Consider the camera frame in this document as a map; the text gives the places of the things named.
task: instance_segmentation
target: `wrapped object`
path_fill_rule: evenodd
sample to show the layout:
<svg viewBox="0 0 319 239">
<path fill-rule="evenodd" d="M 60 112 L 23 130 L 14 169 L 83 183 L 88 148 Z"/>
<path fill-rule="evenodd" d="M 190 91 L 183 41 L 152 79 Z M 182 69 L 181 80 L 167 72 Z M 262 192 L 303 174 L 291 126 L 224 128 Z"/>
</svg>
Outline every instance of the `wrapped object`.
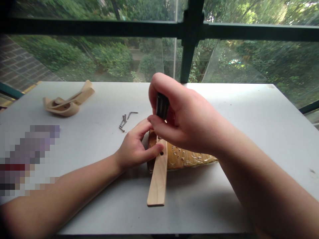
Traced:
<svg viewBox="0 0 319 239">
<path fill-rule="evenodd" d="M 149 148 L 156 144 L 156 134 L 153 130 L 149 132 Z M 167 170 L 197 167 L 217 163 L 218 159 L 209 154 L 194 153 L 184 150 L 167 142 Z M 149 171 L 153 171 L 155 159 L 147 163 Z"/>
</svg>

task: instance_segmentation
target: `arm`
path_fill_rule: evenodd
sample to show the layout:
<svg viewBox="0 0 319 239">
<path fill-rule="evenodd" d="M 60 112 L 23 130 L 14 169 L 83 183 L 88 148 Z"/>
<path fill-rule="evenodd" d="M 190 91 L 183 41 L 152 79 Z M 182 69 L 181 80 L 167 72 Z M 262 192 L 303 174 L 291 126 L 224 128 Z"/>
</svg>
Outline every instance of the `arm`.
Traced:
<svg viewBox="0 0 319 239">
<path fill-rule="evenodd" d="M 168 97 L 167 123 L 148 120 L 155 133 L 194 152 L 215 155 L 257 233 L 274 238 L 318 238 L 319 203 L 275 164 L 245 134 L 224 119 L 201 95 L 157 73 L 149 89 Z"/>
<path fill-rule="evenodd" d="M 94 164 L 60 177 L 44 190 L 31 191 L 1 206 L 9 230 L 16 238 L 46 238 L 58 231 L 79 210 L 127 169 L 156 157 L 163 145 L 145 150 L 147 120 L 127 133 L 120 149 Z"/>
</svg>

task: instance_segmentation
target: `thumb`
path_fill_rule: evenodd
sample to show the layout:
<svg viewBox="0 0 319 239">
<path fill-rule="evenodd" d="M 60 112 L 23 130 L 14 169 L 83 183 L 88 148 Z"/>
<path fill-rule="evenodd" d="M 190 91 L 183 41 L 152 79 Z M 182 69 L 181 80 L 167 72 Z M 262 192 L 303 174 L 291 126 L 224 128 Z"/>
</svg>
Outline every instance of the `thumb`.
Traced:
<svg viewBox="0 0 319 239">
<path fill-rule="evenodd" d="M 144 151 L 142 155 L 142 161 L 147 162 L 147 161 L 150 161 L 151 159 L 156 158 L 163 149 L 164 149 L 164 145 L 155 144 L 152 148 L 149 148 Z"/>
<path fill-rule="evenodd" d="M 147 120 L 152 124 L 155 134 L 168 142 L 178 141 L 178 129 L 157 115 L 150 115 Z"/>
</svg>

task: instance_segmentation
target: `wooden model part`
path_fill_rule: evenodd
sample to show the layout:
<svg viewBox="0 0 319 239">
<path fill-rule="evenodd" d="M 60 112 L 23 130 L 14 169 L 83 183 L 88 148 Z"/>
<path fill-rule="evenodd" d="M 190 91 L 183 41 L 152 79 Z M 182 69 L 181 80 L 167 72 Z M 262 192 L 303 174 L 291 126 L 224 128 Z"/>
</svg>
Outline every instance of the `wooden model part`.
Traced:
<svg viewBox="0 0 319 239">
<path fill-rule="evenodd" d="M 149 148 L 156 144 L 157 136 L 153 130 L 149 132 Z M 194 153 L 184 150 L 167 142 L 167 170 L 197 167 L 218 162 L 217 158 L 209 154 Z M 149 171 L 153 171 L 155 160 L 147 163 Z"/>
<path fill-rule="evenodd" d="M 155 159 L 149 195 L 147 197 L 148 207 L 164 206 L 165 204 L 167 175 L 167 142 L 163 139 L 158 139 L 157 143 L 163 144 L 164 150 Z"/>
<path fill-rule="evenodd" d="M 46 111 L 53 114 L 69 117 L 75 115 L 79 111 L 79 105 L 83 104 L 94 93 L 92 83 L 86 80 L 80 92 L 76 93 L 66 101 L 60 97 L 55 100 L 50 100 L 47 97 L 43 98 L 43 106 Z"/>
</svg>

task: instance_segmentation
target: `table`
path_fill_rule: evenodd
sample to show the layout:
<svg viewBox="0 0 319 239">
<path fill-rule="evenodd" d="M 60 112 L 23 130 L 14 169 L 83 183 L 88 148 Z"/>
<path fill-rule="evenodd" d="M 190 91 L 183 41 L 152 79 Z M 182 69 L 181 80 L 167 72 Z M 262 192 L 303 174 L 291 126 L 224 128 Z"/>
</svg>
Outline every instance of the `table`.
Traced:
<svg viewBox="0 0 319 239">
<path fill-rule="evenodd" d="M 67 99 L 83 82 L 42 82 L 0 114 L 0 152 L 29 125 L 60 125 L 60 138 L 46 154 L 63 175 L 114 153 L 125 130 L 151 114 L 149 83 L 93 82 L 95 94 L 69 118 L 43 109 L 42 97 Z M 319 132 L 273 85 L 186 84 L 248 135 L 281 168 L 319 199 Z M 148 208 L 151 174 L 141 165 L 122 175 L 79 212 L 59 234 L 197 234 L 251 232 L 219 164 L 168 172 L 166 204 Z"/>
</svg>

